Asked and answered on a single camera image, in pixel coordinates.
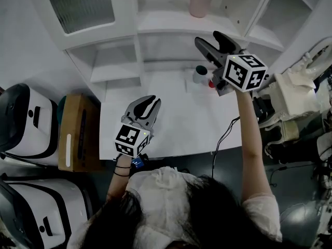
red object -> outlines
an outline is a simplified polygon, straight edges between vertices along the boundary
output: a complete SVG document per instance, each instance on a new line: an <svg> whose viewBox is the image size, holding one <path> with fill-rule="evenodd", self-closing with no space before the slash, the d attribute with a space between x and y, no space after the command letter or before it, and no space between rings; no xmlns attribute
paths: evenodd
<svg viewBox="0 0 332 249"><path fill-rule="evenodd" d="M212 80L209 81L209 87L214 88L214 84L213 84Z"/></svg>

black bracelet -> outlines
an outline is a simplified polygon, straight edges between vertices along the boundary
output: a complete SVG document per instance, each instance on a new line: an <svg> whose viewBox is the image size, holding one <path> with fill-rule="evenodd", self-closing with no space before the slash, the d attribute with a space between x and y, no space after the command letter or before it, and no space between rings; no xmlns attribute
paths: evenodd
<svg viewBox="0 0 332 249"><path fill-rule="evenodd" d="M122 154L119 153L119 155L118 155L115 159L113 159L113 160L116 161L116 162L118 162L118 159L119 159L121 156L122 156Z"/></svg>
<svg viewBox="0 0 332 249"><path fill-rule="evenodd" d="M130 169L131 168L131 166L130 167L121 167L121 166L118 166L118 165L115 165L115 167L116 168L122 168L122 169Z"/></svg>
<svg viewBox="0 0 332 249"><path fill-rule="evenodd" d="M121 177L129 177L129 174L128 175L120 175L120 174L117 174L116 172L114 172L114 174L116 174L118 176L121 176Z"/></svg>

frosted glass panel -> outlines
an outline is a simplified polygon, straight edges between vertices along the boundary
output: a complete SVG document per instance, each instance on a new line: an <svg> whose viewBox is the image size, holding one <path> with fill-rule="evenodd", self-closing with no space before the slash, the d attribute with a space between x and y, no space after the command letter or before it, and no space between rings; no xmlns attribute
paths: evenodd
<svg viewBox="0 0 332 249"><path fill-rule="evenodd" d="M65 33L112 23L115 20L110 0L50 1Z"/></svg>

small cup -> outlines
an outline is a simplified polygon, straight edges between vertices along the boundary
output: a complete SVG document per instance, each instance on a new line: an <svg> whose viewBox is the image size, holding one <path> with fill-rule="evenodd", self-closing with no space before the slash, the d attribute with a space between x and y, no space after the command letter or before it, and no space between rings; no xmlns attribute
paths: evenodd
<svg viewBox="0 0 332 249"><path fill-rule="evenodd" d="M204 18L210 9L212 0L190 0L189 12L196 18Z"/></svg>
<svg viewBox="0 0 332 249"><path fill-rule="evenodd" d="M196 83L199 84L203 80L206 79L206 74L208 73L208 70L206 69L205 66L203 65L198 65L195 68L195 71L192 76L192 80Z"/></svg>

cabinet door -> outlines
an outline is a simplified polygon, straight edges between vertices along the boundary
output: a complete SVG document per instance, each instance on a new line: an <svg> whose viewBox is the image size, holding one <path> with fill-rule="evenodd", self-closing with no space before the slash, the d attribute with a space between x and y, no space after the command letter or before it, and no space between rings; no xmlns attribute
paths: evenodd
<svg viewBox="0 0 332 249"><path fill-rule="evenodd" d="M59 49L136 34L135 0L32 0Z"/></svg>

